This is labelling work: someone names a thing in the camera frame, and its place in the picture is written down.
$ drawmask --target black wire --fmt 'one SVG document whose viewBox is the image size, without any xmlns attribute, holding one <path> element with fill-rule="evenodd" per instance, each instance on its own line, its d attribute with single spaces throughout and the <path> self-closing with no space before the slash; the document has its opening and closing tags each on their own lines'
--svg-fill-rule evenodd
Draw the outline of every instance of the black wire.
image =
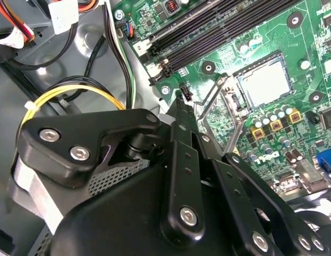
<svg viewBox="0 0 331 256">
<path fill-rule="evenodd" d="M 54 62 L 56 62 L 57 60 L 59 60 L 61 58 L 61 56 L 69 49 L 69 47 L 72 45 L 72 43 L 74 41 L 77 28 L 78 28 L 78 23 L 72 24 L 69 34 L 68 34 L 67 42 L 66 42 L 64 48 L 62 48 L 61 52 L 58 55 L 56 55 L 53 59 L 51 59 L 50 61 L 47 61 L 47 62 L 39 64 L 39 65 L 28 65 L 28 64 L 20 63 L 14 59 L 10 59 L 7 61 L 7 63 L 10 66 L 12 66 L 16 69 L 20 69 L 20 70 L 36 70 L 39 68 L 47 67 L 47 66 L 53 64 Z"/>
<path fill-rule="evenodd" d="M 92 67 L 93 67 L 93 63 L 99 53 L 99 50 L 101 49 L 101 47 L 103 46 L 103 44 L 105 43 L 105 36 L 101 36 L 99 38 L 99 40 L 97 41 L 92 53 L 91 53 L 91 56 L 89 58 L 89 61 L 87 62 L 87 65 L 86 65 L 86 69 L 85 69 L 85 74 L 84 76 L 90 76 L 91 74 L 91 71 L 92 71 Z"/>
<path fill-rule="evenodd" d="M 106 39 L 107 39 L 108 44 L 111 47 L 115 57 L 117 58 L 117 61 L 118 61 L 119 65 L 122 68 L 124 78 L 125 78 L 125 82 L 126 82 L 126 85 L 127 85 L 127 109 L 131 109 L 132 108 L 132 98 L 131 98 L 132 86 L 131 86 L 129 71 L 128 71 L 128 68 L 127 68 L 122 56 L 119 53 L 119 50 L 118 50 L 115 42 L 114 42 L 112 32 L 115 33 L 115 31 L 111 31 L 111 28 L 110 28 L 110 25 L 109 25 L 108 8 L 107 8 L 106 3 L 103 5 L 102 8 L 103 8 L 104 29 L 105 29 Z"/>
<path fill-rule="evenodd" d="M 27 34 L 26 31 L 23 29 L 23 25 L 19 23 L 19 21 L 11 14 L 7 6 L 5 5 L 4 0 L 0 0 L 0 5 L 3 8 L 3 10 L 6 12 L 6 14 L 10 17 L 12 22 L 15 24 L 15 26 L 29 39 L 31 39 L 31 34 Z"/>
<path fill-rule="evenodd" d="M 94 47 L 94 49 L 93 49 L 93 51 L 91 53 L 91 56 L 89 58 L 89 61 L 87 62 L 85 73 L 84 73 L 84 77 L 88 77 L 89 79 L 91 79 L 89 76 L 91 74 L 94 61 L 97 58 L 98 52 L 99 52 L 100 48 L 102 47 L 102 45 L 104 44 L 104 42 L 105 42 L 105 37 L 104 36 L 101 36 L 99 38 L 99 40 L 97 41 L 97 43 L 96 43 L 96 45 L 95 45 L 95 47 Z M 78 98 L 80 96 L 81 93 L 86 92 L 86 91 L 87 90 L 79 89 L 73 95 L 69 96 L 67 98 L 67 100 L 68 101 L 75 100 L 76 98 Z"/>
<path fill-rule="evenodd" d="M 56 84 L 48 87 L 48 89 L 45 92 L 50 91 L 51 89 L 57 88 L 57 87 L 62 86 L 62 85 L 68 85 L 68 84 L 74 84 L 74 83 L 76 83 L 76 84 L 80 83 L 80 84 L 93 86 L 93 87 L 95 87 L 95 88 L 97 88 L 101 91 L 104 91 L 104 92 L 108 93 L 112 97 L 114 97 L 112 95 L 112 93 L 106 87 L 104 87 L 102 84 L 100 84 L 97 80 L 94 80 L 91 77 L 85 77 L 85 76 L 66 77 L 66 78 L 62 79 L 61 81 L 57 82 Z M 65 97 L 65 100 L 68 101 L 68 102 L 70 102 L 74 99 L 75 99 L 74 94 L 71 95 L 71 96 Z M 53 102 L 53 103 L 58 103 L 59 102 L 57 98 L 53 98 L 50 101 Z"/>
</svg>

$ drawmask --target cable tie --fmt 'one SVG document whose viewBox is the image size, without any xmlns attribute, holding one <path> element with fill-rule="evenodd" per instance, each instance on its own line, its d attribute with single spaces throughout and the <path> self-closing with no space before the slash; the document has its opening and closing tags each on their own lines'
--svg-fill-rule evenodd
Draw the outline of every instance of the cable tie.
<svg viewBox="0 0 331 256">
<path fill-rule="evenodd" d="M 26 102 L 25 108 L 28 110 L 39 110 L 38 106 L 31 100 Z"/>
</svg>

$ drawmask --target black ram slot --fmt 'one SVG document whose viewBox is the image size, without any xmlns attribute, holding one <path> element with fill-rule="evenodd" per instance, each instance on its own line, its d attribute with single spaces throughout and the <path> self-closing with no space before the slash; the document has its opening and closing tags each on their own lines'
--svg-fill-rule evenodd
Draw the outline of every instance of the black ram slot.
<svg viewBox="0 0 331 256">
<path fill-rule="evenodd" d="M 262 18 L 262 16 L 259 15 L 260 11 L 267 11 L 270 7 L 280 4 L 280 2 L 281 0 L 261 0 L 254 3 L 249 8 L 241 11 L 238 15 L 233 16 L 231 19 L 223 22 L 206 34 L 195 38 L 189 44 L 173 51 L 167 56 L 167 59 L 172 66 L 175 66 L 177 62 L 182 61 L 183 57 L 189 57 L 194 51 L 196 55 L 200 49 L 210 47 L 212 41 L 216 39 L 232 39 L 233 35 L 242 34 L 248 30 L 248 27 L 255 27 L 257 25 L 255 21 Z"/>
<path fill-rule="evenodd" d="M 219 4 L 220 1 L 221 0 L 215 0 L 215 2 L 212 3 L 209 0 L 205 0 L 204 2 L 199 3 L 197 6 L 192 8 L 190 11 L 183 14 L 179 18 L 177 18 L 173 23 L 168 24 L 167 26 L 161 28 L 160 30 L 158 30 L 157 32 L 152 34 L 150 36 L 150 40 L 152 42 L 156 42 L 156 41 L 164 38 L 165 36 L 168 36 L 169 33 L 172 33 L 176 29 L 182 27 L 184 24 L 187 24 L 184 22 L 187 22 L 188 20 L 193 18 L 195 14 L 197 14 L 199 12 L 206 12 L 207 10 L 209 10 L 207 8 L 212 8 L 212 7 L 216 6 L 217 4 Z"/>
<path fill-rule="evenodd" d="M 242 3 L 243 0 L 224 0 L 223 2 L 219 3 L 216 7 L 207 10 L 206 12 L 202 13 L 195 19 L 191 20 L 188 23 L 185 23 L 183 26 L 179 27 L 177 30 L 168 34 L 166 37 L 154 41 L 153 47 L 151 48 L 151 52 L 158 52 L 163 50 L 173 43 L 178 42 L 181 39 L 184 39 L 191 33 L 198 30 L 198 28 L 205 26 L 209 22 L 213 21 L 220 15 L 226 13 L 226 11 L 233 9 L 234 7 L 238 6 Z"/>
<path fill-rule="evenodd" d="M 256 2 L 230 20 L 227 20 L 224 24 L 196 38 L 181 49 L 172 52 L 167 59 L 173 70 L 176 71 L 223 45 L 227 40 L 238 37 L 299 1 L 276 0 Z"/>
</svg>

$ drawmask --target black mechanical arm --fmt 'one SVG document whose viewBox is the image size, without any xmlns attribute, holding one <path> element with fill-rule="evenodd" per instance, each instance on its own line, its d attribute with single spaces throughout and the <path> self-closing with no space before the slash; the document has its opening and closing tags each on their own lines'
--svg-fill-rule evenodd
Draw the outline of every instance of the black mechanical arm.
<svg viewBox="0 0 331 256">
<path fill-rule="evenodd" d="M 217 153 L 181 98 L 160 119 L 144 109 L 34 118 L 17 150 L 12 181 L 54 234 L 51 256 L 330 255 L 245 161 Z M 149 167 L 89 196 L 93 175 L 139 159 Z"/>
</svg>

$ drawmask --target small black connector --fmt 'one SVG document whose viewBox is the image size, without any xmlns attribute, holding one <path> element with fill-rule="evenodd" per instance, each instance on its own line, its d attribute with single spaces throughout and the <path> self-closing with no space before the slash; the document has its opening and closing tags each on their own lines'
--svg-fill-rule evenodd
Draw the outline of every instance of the small black connector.
<svg viewBox="0 0 331 256">
<path fill-rule="evenodd" d="M 312 123 L 313 125 L 321 123 L 320 116 L 313 111 L 308 111 L 305 113 L 305 116 L 307 117 L 308 121 Z"/>
<path fill-rule="evenodd" d="M 15 57 L 16 51 L 14 50 L 14 48 L 0 44 L 0 63 L 5 63 Z"/>
<path fill-rule="evenodd" d="M 185 83 L 180 83 L 179 88 L 187 101 L 193 100 L 193 98 L 192 98 L 193 94 Z"/>
</svg>

